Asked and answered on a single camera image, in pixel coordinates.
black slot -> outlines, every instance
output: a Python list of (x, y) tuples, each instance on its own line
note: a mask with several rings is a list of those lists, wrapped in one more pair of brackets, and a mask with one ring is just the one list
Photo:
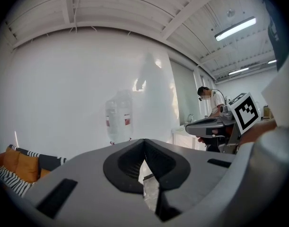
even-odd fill
[(37, 206), (37, 209), (50, 218), (56, 214), (70, 196), (78, 182), (71, 179), (63, 179)]
[(152, 174), (159, 182), (159, 196), (155, 214), (167, 221), (181, 212), (167, 202), (165, 191), (179, 188), (191, 171), (189, 162), (181, 155), (157, 143), (145, 139), (114, 152), (104, 161), (103, 172), (118, 190), (143, 194), (143, 185), (138, 182), (139, 171), (146, 161)]
[(145, 181), (145, 180), (148, 180), (148, 179), (150, 179), (150, 178), (152, 178), (152, 177), (154, 177), (154, 174), (149, 174), (148, 176), (145, 176), (145, 177), (143, 178), (143, 180)]
[(207, 162), (211, 163), (213, 165), (222, 166), (222, 167), (225, 167), (225, 168), (229, 168), (230, 165), (231, 165), (231, 162), (221, 161), (221, 160), (217, 160), (217, 159), (209, 159)]

fluorescent light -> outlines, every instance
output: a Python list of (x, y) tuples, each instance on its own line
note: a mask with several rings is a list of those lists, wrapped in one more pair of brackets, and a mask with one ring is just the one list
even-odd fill
[(219, 34), (216, 34), (215, 35), (215, 38), (217, 41), (220, 41), (220, 40), (223, 40), (225, 39), (226, 37), (236, 33), (236, 32), (239, 32), (240, 30), (242, 29), (245, 29), (251, 25), (254, 25), (256, 23), (256, 18), (255, 17), (250, 17), (246, 20), (243, 20), (242, 22), (240, 23), (237, 23), (235, 25), (233, 25), (232, 27), (226, 29), (226, 30), (223, 30), (222, 32), (220, 32)]
[(275, 62), (277, 62), (277, 60), (269, 61), (268, 64), (272, 64), (272, 63), (275, 63)]
[(236, 74), (238, 72), (242, 72), (242, 71), (245, 71), (245, 70), (248, 70), (249, 68), (244, 68), (244, 69), (241, 69), (241, 70), (236, 70), (236, 71), (233, 71), (231, 73), (229, 73), (229, 75), (232, 75), (232, 74)]

white wall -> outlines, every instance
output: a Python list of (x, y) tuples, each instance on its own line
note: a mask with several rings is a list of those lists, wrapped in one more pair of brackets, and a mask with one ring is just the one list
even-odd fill
[(267, 103), (261, 92), (276, 75), (277, 70), (268, 70), (248, 77), (217, 84), (217, 89), (220, 90), (224, 96), (231, 96), (232, 99), (240, 93), (250, 92), (254, 100), (259, 102), (262, 109)]
[[(142, 91), (135, 91), (137, 79), (146, 81)], [(124, 89), (133, 99), (132, 138), (170, 142), (179, 112), (163, 46), (93, 29), (57, 32), (21, 46), (0, 73), (0, 152), (16, 144), (15, 131), (21, 148), (54, 156), (108, 146), (105, 102)]]

hand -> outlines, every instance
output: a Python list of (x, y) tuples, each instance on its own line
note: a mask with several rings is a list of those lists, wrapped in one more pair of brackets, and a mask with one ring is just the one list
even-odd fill
[(241, 146), (245, 143), (255, 142), (261, 135), (274, 130), (276, 127), (277, 124), (274, 119), (258, 122), (242, 135), (239, 145)]
[[(231, 134), (232, 134), (232, 132), (233, 132), (233, 126), (226, 126), (225, 127), (225, 133), (226, 133), (226, 136), (231, 136)], [(218, 134), (218, 129), (213, 129), (212, 131), (211, 131), (213, 134)], [(204, 139), (202, 138), (202, 137), (200, 137), (199, 139), (198, 139), (198, 142), (201, 142), (201, 143), (204, 143)]]

ceiling pipe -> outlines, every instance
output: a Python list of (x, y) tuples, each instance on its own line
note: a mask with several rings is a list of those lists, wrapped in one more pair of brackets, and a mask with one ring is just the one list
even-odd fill
[(226, 79), (226, 80), (223, 80), (223, 81), (215, 82), (215, 84), (218, 85), (218, 84), (221, 84), (221, 83), (224, 83), (224, 82), (228, 82), (228, 81), (232, 81), (232, 80), (235, 80), (235, 79), (244, 78), (244, 77), (247, 77), (247, 76), (251, 76), (253, 74), (257, 74), (257, 73), (260, 73), (260, 72), (263, 72), (263, 71), (267, 71), (267, 70), (272, 70), (272, 69), (275, 69), (275, 68), (277, 68), (277, 66), (271, 66), (271, 67), (267, 67), (267, 68), (264, 68), (264, 69), (261, 69), (261, 70), (251, 71), (249, 73), (245, 73), (245, 74), (242, 74), (242, 75), (230, 78), (230, 79)]
[[(267, 64), (267, 61), (261, 62), (261, 63), (258, 63), (258, 64), (254, 64), (254, 65), (250, 65), (250, 66), (242, 66), (242, 67), (243, 68), (247, 68), (248, 67), (249, 69), (251, 69), (251, 68), (254, 68), (254, 67), (257, 67), (257, 66), (261, 66), (261, 65), (264, 65), (264, 64)], [(231, 70), (226, 70), (226, 71), (220, 73), (219, 75), (227, 73), (228, 71), (231, 71)]]

